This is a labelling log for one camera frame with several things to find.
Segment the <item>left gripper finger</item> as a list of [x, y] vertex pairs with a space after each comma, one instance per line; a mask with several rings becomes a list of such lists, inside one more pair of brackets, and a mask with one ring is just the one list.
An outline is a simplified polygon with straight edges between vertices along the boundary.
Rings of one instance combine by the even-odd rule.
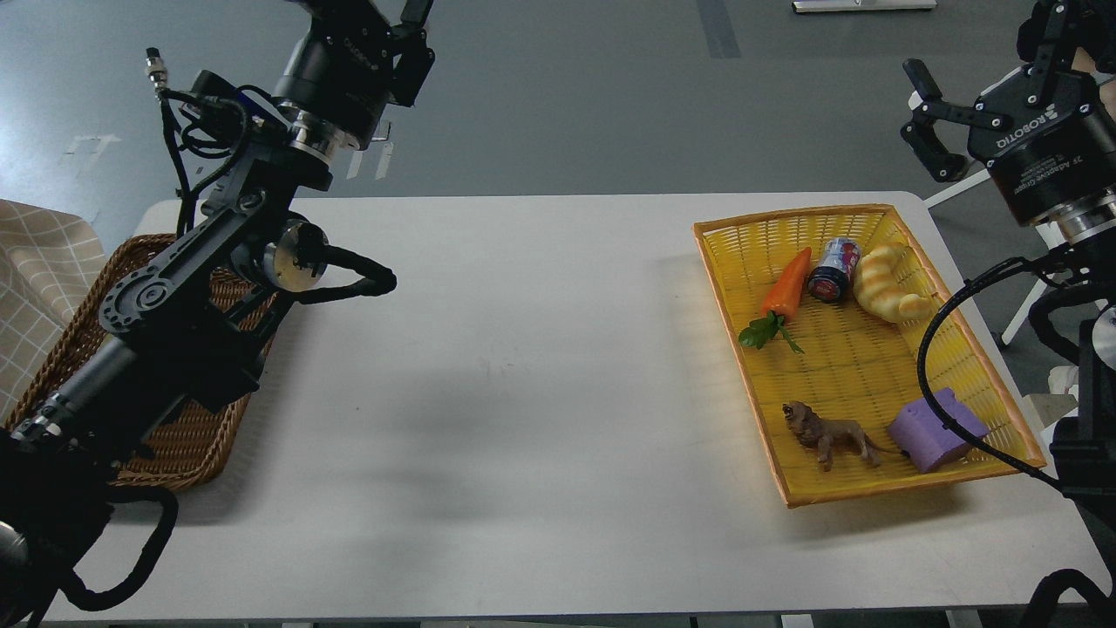
[[391, 80], [391, 102], [411, 107], [435, 61], [427, 44], [426, 21], [434, 1], [406, 1], [400, 23], [393, 27], [393, 56], [397, 58]]

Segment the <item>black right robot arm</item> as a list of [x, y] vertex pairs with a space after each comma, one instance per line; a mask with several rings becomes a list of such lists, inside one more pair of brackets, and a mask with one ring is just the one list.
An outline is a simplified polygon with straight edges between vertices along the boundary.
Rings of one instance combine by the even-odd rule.
[[[915, 99], [901, 135], [936, 181], [958, 181], [971, 162], [981, 163], [1019, 225], [1052, 225], [1064, 236], [1043, 257], [1007, 259], [958, 290], [929, 321], [916, 375], [945, 429], [1072, 501], [1112, 568], [1115, 125], [1100, 83], [1072, 68], [1078, 51], [1091, 57], [1096, 73], [1113, 74], [1112, 1], [1035, 3], [1017, 35], [1022, 64], [970, 106], [946, 102], [929, 67], [910, 58], [903, 68]], [[929, 388], [929, 349], [949, 313], [1020, 273], [1050, 286], [1030, 306], [1029, 323], [1039, 341], [1079, 375], [1078, 413], [1057, 422], [1049, 446], [1056, 476], [984, 444]]]

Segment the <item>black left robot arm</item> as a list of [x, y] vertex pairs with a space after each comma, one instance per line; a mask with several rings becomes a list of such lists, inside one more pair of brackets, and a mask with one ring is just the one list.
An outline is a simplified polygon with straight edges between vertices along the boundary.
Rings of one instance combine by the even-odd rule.
[[254, 393], [267, 342], [294, 305], [381, 297], [393, 270], [331, 245], [290, 209], [331, 184], [339, 148], [366, 149], [387, 105], [411, 106], [435, 60], [430, 1], [389, 25], [371, 1], [306, 1], [271, 110], [200, 75], [175, 91], [157, 49], [145, 73], [180, 183], [174, 242], [95, 305], [107, 342], [3, 429], [3, 625], [36, 627], [57, 593], [106, 611], [140, 591], [177, 500], [115, 480], [187, 402], [221, 410]]

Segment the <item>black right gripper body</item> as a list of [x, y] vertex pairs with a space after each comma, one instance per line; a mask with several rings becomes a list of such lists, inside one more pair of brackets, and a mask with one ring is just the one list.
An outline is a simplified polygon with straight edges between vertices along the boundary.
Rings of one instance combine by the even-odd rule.
[[1091, 75], [1055, 73], [1052, 99], [1040, 104], [1020, 67], [977, 103], [1001, 123], [973, 127], [966, 148], [985, 165], [1017, 225], [1052, 222], [1057, 212], [1113, 189], [1113, 118]]

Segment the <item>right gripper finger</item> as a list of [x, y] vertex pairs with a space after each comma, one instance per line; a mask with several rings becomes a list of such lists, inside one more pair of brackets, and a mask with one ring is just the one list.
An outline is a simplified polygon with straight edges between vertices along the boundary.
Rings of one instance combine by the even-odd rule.
[[943, 120], [993, 131], [994, 115], [946, 102], [923, 60], [908, 58], [903, 61], [903, 70], [914, 88], [915, 103], [910, 105], [910, 120], [901, 127], [901, 138], [934, 181], [944, 183], [964, 178], [970, 161], [949, 151], [934, 126]]
[[1099, 1], [1036, 1], [1017, 29], [1017, 55], [1030, 86], [1048, 86], [1057, 73], [1099, 83], [1096, 48], [1101, 47]]

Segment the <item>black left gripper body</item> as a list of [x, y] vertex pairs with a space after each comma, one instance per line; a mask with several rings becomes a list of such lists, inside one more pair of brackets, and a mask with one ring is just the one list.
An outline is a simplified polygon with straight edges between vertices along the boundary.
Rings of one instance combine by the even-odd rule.
[[276, 103], [327, 120], [353, 141], [371, 141], [411, 25], [389, 25], [371, 1], [298, 4], [310, 15], [310, 28], [276, 84]]

